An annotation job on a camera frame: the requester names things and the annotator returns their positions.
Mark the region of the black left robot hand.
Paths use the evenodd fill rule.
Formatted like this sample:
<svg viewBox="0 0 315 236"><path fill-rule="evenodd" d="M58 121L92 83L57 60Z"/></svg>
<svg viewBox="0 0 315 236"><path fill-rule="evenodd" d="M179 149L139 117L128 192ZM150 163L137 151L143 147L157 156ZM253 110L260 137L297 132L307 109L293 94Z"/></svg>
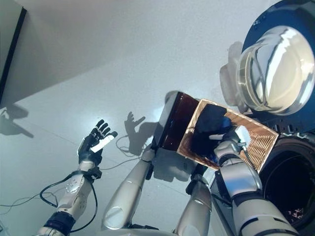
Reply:
<svg viewBox="0 0 315 236"><path fill-rule="evenodd" d="M82 140L77 155L79 163L82 161L91 161L98 166L102 161L103 148L114 140L118 133L110 132L110 127L101 119L91 130L91 132Z"/></svg>

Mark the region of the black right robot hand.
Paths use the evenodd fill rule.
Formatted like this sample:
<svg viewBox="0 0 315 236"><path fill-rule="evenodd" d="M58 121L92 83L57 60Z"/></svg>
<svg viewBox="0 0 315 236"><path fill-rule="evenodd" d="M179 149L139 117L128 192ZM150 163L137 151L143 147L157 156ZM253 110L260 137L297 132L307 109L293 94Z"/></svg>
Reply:
<svg viewBox="0 0 315 236"><path fill-rule="evenodd" d="M216 141L233 141L239 146L248 147L251 143L251 137L248 129L243 126L233 126L227 133L212 134L209 136L210 140Z"/></svg>

